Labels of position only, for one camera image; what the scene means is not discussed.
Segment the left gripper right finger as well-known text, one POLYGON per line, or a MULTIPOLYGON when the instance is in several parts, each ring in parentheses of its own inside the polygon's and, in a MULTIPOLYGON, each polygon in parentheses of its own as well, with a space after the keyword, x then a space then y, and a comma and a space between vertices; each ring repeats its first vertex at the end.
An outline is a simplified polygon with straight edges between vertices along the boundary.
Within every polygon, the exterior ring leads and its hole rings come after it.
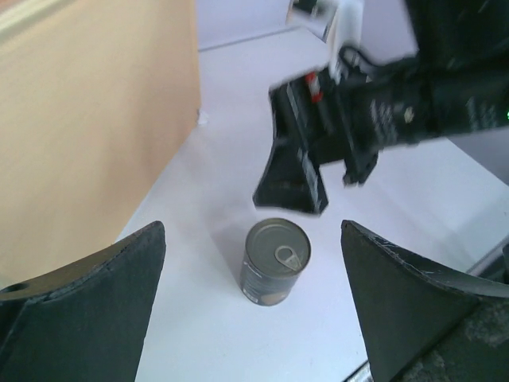
POLYGON ((506 381, 508 285, 346 220, 341 248, 374 381, 506 381))

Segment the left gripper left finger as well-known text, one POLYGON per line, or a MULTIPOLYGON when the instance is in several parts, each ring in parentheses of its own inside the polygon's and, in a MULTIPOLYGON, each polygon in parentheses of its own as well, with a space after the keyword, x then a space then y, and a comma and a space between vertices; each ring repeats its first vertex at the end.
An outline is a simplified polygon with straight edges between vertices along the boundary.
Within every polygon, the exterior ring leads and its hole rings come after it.
POLYGON ((1 290, 3 381, 133 381, 165 259, 154 221, 1 290))

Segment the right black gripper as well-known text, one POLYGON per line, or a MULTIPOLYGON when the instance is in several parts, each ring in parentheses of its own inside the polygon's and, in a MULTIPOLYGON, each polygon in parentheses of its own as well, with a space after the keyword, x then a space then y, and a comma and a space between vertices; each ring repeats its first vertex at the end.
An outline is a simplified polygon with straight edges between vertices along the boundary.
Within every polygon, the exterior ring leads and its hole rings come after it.
POLYGON ((344 184, 362 185, 379 151, 431 135, 431 64, 420 56, 377 64, 355 47, 341 48, 340 61, 339 83, 322 68, 270 90, 273 142, 255 206, 320 215, 322 165, 343 162, 344 184))

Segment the dark navy cylindrical can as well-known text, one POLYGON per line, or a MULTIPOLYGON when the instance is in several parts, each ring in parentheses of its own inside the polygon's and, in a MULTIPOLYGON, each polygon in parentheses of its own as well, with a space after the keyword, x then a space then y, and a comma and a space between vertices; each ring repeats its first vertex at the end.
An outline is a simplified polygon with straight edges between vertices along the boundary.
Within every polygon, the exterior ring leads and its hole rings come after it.
POLYGON ((274 306, 284 301, 311 258, 304 230, 283 218, 256 223, 247 233, 240 289, 254 304, 274 306))

